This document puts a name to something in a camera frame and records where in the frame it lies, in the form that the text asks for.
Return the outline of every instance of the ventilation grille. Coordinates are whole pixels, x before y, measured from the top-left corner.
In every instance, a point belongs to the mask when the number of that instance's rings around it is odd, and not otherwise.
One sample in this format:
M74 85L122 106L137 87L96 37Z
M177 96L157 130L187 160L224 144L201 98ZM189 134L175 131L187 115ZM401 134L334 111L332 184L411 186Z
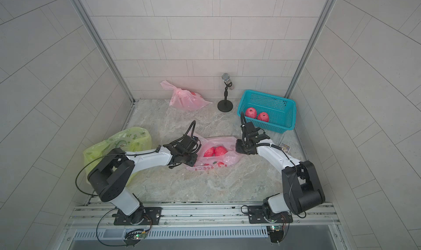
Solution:
M134 229L98 229L98 237L103 240L122 239L124 234ZM146 239L188 239L188 238L238 238L268 237L266 226L230 227L154 227ZM96 240L95 229L78 229L73 240Z

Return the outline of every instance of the pink plastic bag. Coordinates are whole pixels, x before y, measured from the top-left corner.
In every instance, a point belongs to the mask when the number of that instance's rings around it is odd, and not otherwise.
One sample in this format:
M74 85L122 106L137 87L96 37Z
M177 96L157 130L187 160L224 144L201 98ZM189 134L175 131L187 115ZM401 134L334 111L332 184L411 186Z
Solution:
M193 111L199 110L204 106L212 103L204 100L203 97L198 93L177 88L174 85L168 83L167 81L162 81L161 86L165 90L174 90L173 97L171 97L170 105L172 105L175 108L186 111Z
M187 166L187 169L190 171L210 170L216 167L222 168L232 166L242 157L242 154L235 152L235 144L237 142L235 137L211 137L206 139L197 134L195 134L195 136L199 138L202 147L197 153L197 160L194 166ZM222 156L203 156L209 148L218 146L224 146L228 152Z

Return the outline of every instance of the microphone stand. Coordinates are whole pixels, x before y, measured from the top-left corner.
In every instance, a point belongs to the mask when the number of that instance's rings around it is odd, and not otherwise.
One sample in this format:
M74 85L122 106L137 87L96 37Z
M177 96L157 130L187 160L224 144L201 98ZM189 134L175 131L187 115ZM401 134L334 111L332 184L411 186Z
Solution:
M232 102L227 100L227 96L228 96L228 87L232 86L232 82L230 82L229 84L225 84L225 92L224 92L224 100L219 101L218 103L218 109L221 112L229 112L232 110Z

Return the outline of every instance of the yellow-green plastic bag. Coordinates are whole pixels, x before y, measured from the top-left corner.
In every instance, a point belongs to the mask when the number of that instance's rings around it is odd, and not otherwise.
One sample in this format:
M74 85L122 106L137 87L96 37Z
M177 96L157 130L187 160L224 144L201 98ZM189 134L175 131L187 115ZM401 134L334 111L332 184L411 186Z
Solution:
M101 156L107 155L113 148L119 147L124 151L138 152L149 150L152 147L152 138L149 132L142 127L131 127L112 135L106 140L87 148L83 152L84 165ZM85 168L86 176L100 162L97 160ZM135 174L132 174L127 182L131 181Z

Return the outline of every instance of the black round base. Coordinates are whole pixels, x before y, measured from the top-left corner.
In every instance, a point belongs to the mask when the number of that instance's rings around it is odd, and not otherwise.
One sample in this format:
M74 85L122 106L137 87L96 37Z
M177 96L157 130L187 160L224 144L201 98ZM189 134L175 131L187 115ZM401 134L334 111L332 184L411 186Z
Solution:
M221 100L218 103L218 109L221 112L229 112L229 111L232 110L232 102L229 101L229 100L227 100L227 101Z

